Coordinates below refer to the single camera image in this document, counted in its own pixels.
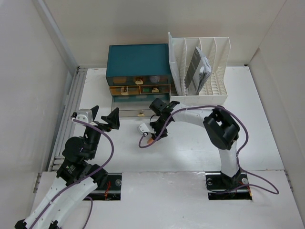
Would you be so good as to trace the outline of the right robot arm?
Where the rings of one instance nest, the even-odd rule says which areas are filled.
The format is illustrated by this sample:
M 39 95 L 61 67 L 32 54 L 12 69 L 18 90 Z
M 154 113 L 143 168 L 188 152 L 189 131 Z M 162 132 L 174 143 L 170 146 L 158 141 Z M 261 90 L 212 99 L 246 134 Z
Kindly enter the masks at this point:
M 168 104 L 155 99 L 150 109 L 158 116 L 151 122 L 152 141 L 167 137 L 167 126 L 172 122 L 185 122 L 203 127 L 211 143 L 219 150 L 221 183 L 231 188 L 238 182 L 240 168 L 237 163 L 237 139 L 240 127 L 228 111 L 221 106 L 186 106 L 178 101 Z

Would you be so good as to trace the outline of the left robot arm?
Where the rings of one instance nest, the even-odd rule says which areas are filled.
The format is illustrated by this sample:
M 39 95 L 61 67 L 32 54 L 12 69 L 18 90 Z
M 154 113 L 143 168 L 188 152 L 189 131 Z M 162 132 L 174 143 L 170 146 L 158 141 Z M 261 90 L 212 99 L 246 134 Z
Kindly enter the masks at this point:
M 104 165 L 91 165 L 101 136 L 105 136 L 111 147 L 113 141 L 108 132 L 120 127 L 119 108 L 102 116 L 103 123 L 95 121 L 99 107 L 81 109 L 71 115 L 71 120 L 85 126 L 82 136 L 69 138 L 62 155 L 64 161 L 56 173 L 49 191 L 26 219 L 15 224 L 16 229 L 60 229 L 69 214 L 96 189 L 105 187 L 108 172 Z

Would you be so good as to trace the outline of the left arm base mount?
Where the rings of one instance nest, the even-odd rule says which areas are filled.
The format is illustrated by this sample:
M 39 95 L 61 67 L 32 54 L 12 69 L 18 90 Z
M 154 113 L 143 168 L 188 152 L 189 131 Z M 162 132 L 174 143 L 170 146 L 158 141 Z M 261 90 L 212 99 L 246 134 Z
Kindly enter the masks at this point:
M 122 173 L 109 173 L 103 187 L 98 187 L 87 197 L 93 201 L 117 201 L 121 200 Z

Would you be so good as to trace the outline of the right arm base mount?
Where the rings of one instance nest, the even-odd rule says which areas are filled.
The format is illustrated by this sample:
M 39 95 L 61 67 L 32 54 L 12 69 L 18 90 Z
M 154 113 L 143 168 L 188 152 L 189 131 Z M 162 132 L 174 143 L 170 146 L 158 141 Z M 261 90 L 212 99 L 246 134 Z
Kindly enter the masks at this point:
M 228 177 L 221 172 L 206 172 L 205 186 L 209 200 L 252 200 L 252 193 L 248 186 L 246 173 L 238 172 L 234 177 Z

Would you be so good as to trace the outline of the grey booklet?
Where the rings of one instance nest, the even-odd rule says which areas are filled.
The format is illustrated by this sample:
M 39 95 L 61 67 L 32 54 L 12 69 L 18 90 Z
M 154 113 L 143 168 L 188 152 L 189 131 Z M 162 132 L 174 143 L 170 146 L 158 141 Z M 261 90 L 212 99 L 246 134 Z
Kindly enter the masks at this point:
M 187 96 L 199 95 L 212 74 L 209 60 L 199 47 L 195 47 L 184 83 Z

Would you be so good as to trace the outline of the clear paper clip jar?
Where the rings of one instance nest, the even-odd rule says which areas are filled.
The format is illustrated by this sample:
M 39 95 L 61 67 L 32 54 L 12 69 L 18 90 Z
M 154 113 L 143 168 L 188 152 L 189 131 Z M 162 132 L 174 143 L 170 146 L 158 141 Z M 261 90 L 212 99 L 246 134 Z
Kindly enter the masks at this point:
M 160 81 L 161 77 L 159 75 L 152 75 L 149 77 L 149 79 L 152 83 L 158 83 Z

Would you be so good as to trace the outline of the dark drawer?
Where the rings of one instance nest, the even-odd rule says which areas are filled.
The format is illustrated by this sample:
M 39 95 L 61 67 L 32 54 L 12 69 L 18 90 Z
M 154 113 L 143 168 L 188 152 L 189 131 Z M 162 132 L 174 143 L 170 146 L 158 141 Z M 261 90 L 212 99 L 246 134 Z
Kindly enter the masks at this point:
M 118 107 L 119 117 L 149 117 L 154 114 L 149 106 L 156 98 L 166 103 L 170 100 L 169 94 L 114 96 L 111 111 Z

